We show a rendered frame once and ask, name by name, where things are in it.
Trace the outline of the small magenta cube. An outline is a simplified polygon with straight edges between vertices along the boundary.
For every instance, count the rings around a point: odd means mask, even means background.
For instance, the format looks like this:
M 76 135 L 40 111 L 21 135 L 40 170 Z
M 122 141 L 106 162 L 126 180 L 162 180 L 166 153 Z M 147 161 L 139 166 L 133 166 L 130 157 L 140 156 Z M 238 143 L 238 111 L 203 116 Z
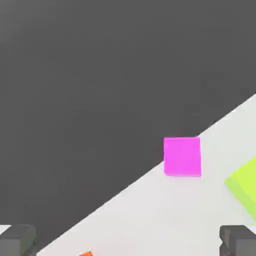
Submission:
M 199 137 L 165 137 L 163 168 L 167 176 L 200 177 L 201 141 Z

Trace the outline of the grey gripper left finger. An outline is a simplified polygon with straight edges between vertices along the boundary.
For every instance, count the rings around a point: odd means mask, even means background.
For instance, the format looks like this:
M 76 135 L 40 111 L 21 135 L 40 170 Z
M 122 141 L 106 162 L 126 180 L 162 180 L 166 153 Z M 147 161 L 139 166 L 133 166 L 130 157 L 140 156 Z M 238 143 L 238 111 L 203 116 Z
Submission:
M 37 256 L 36 228 L 31 224 L 15 224 L 0 234 L 0 256 Z

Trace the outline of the large yellow-green box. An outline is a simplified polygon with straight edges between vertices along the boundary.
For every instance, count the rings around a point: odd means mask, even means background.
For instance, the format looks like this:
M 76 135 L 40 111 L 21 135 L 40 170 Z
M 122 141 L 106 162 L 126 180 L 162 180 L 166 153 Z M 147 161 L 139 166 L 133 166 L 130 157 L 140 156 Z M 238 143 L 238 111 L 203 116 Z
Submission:
M 224 184 L 256 222 L 256 157 L 233 172 Z

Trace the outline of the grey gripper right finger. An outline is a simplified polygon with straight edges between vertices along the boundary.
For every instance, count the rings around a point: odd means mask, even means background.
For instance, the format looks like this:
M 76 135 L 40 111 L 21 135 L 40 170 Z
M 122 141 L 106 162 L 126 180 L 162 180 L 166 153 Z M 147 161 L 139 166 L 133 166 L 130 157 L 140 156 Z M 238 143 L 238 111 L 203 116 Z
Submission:
M 222 225 L 219 256 L 256 256 L 256 234 L 245 225 Z

